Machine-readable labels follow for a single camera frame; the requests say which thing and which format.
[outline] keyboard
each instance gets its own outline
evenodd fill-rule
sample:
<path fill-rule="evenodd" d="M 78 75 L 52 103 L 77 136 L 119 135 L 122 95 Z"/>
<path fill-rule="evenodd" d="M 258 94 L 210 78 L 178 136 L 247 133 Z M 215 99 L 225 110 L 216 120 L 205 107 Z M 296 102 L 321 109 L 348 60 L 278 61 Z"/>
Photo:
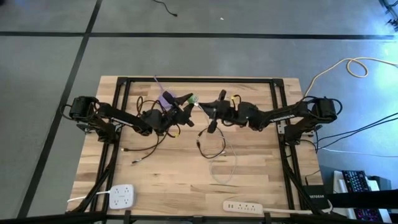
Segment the keyboard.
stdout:
<path fill-rule="evenodd" d="M 371 188 L 366 181 L 365 171 L 343 170 L 343 178 L 348 192 L 369 192 Z M 356 219 L 364 221 L 382 222 L 378 209 L 354 208 Z"/>

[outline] power strip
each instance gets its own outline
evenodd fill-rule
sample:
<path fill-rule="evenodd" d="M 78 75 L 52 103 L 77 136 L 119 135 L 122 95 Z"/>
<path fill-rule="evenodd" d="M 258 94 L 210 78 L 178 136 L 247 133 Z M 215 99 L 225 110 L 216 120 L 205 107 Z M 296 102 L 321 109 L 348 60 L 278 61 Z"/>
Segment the power strip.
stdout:
<path fill-rule="evenodd" d="M 224 201 L 223 209 L 226 212 L 241 212 L 251 214 L 264 213 L 262 205 L 258 203 Z"/>
<path fill-rule="evenodd" d="M 129 208 L 134 205 L 134 187 L 131 184 L 115 185 L 109 191 L 110 209 Z"/>

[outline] wooden table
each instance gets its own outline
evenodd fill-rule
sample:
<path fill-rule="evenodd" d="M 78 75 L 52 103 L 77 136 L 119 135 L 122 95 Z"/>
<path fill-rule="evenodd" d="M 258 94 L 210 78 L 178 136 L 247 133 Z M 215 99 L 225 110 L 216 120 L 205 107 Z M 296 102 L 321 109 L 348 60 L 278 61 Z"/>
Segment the wooden table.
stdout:
<path fill-rule="evenodd" d="M 96 95 L 100 101 L 112 103 L 116 80 L 117 77 L 101 77 Z M 288 105 L 302 98 L 298 79 L 285 78 L 284 83 Z M 163 83 L 163 86 L 177 96 L 192 92 L 199 97 L 200 102 L 214 101 L 224 89 L 227 91 L 227 97 L 239 94 L 243 101 L 256 104 L 260 110 L 272 110 L 270 88 L 269 85 L 263 83 Z M 160 88 L 155 82 L 133 83 L 130 87 L 126 111 L 136 114 L 136 101 L 139 96 L 143 96 L 144 100 L 156 100 L 159 93 Z M 147 110 L 150 106 L 150 103 L 145 104 L 143 109 Z M 195 123 L 194 127 L 181 126 L 182 133 L 178 138 L 166 138 L 153 155 L 134 165 L 131 165 L 133 160 L 143 157 L 150 150 L 119 151 L 113 185 L 134 185 L 137 196 L 136 204 L 131 208 L 132 215 L 258 216 L 223 211 L 222 203 L 227 199 L 261 203 L 269 208 L 287 209 L 277 131 L 274 124 L 269 125 L 262 132 L 255 132 L 249 128 L 226 127 L 219 122 L 218 127 L 224 132 L 238 155 L 238 166 L 233 178 L 227 185 L 220 185 L 209 173 L 210 160 L 200 155 L 196 145 L 198 132 L 208 125 L 207 118 L 195 107 L 191 120 Z M 171 129 L 171 133 L 176 131 L 176 128 Z M 201 147 L 205 150 L 204 153 L 214 154 L 219 151 L 221 139 L 217 135 L 203 134 Z M 154 145 L 155 142 L 155 134 L 143 137 L 131 128 L 125 127 L 120 147 L 141 149 Z M 96 134 L 86 136 L 70 198 L 85 196 L 94 185 L 102 145 L 97 141 Z M 219 179 L 227 178 L 234 165 L 235 158 L 231 149 L 227 147 L 226 150 L 225 156 L 217 158 L 213 166 L 213 173 Z M 297 146 L 297 156 L 302 179 L 305 175 L 319 169 L 317 156 L 311 144 L 302 142 Z M 310 176 L 308 181 L 310 184 L 322 184 L 320 173 Z M 299 200 L 295 187 L 293 187 L 293 193 L 297 209 Z M 100 197 L 98 209 L 101 208 L 101 202 Z M 68 209 L 75 208 L 79 203 L 80 201 L 69 203 Z M 124 210 L 108 210 L 108 213 L 123 214 Z M 286 216 L 279 213 L 271 215 L 273 217 Z"/>

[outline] purple object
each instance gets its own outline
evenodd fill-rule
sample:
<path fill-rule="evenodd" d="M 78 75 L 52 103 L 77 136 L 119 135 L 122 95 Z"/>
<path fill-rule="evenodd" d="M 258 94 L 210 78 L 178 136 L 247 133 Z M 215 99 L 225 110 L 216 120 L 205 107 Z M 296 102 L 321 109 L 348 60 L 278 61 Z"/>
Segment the purple object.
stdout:
<path fill-rule="evenodd" d="M 154 80 L 156 81 L 156 83 L 158 84 L 158 86 L 161 89 L 161 93 L 160 95 L 157 97 L 157 100 L 159 100 L 160 104 L 165 108 L 165 109 L 170 109 L 172 107 L 172 105 L 170 103 L 168 103 L 166 101 L 166 99 L 163 97 L 163 93 L 165 92 L 165 90 L 163 89 L 162 84 L 160 84 L 159 81 L 157 81 L 156 76 L 154 76 Z"/>

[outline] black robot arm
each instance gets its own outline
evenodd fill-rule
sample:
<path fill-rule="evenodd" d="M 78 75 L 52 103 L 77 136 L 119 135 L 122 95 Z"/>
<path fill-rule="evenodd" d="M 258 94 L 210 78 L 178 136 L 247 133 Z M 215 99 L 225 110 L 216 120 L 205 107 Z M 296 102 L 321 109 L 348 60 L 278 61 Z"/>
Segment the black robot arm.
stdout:
<path fill-rule="evenodd" d="M 287 144 L 299 144 L 301 135 L 315 129 L 318 124 L 333 122 L 337 119 L 334 101 L 335 99 L 317 98 L 308 96 L 295 103 L 272 111 L 261 111 L 250 102 L 240 102 L 238 108 L 231 106 L 231 102 L 225 100 L 225 90 L 222 90 L 218 99 L 212 103 L 199 103 L 199 106 L 213 121 L 210 123 L 208 132 L 213 133 L 220 119 L 224 125 L 248 126 L 254 131 L 262 131 L 269 124 L 290 118 L 300 117 L 296 124 L 285 126 L 285 142 Z"/>
<path fill-rule="evenodd" d="M 90 96 L 76 97 L 70 105 L 69 117 L 63 114 L 64 107 L 61 112 L 67 119 L 77 121 L 79 123 L 77 126 L 84 132 L 95 131 L 98 141 L 113 143 L 118 138 L 118 132 L 112 122 L 129 126 L 143 136 L 150 135 L 152 130 L 158 135 L 163 135 L 176 124 L 193 126 L 193 122 L 189 119 L 193 104 L 187 105 L 183 110 L 179 107 L 191 96 L 192 93 L 174 98 L 170 93 L 164 92 L 163 97 L 172 105 L 171 108 L 168 111 L 164 108 L 162 111 L 158 109 L 143 111 L 140 117 L 121 111 Z M 109 119 L 112 122 L 107 123 L 103 119 Z"/>

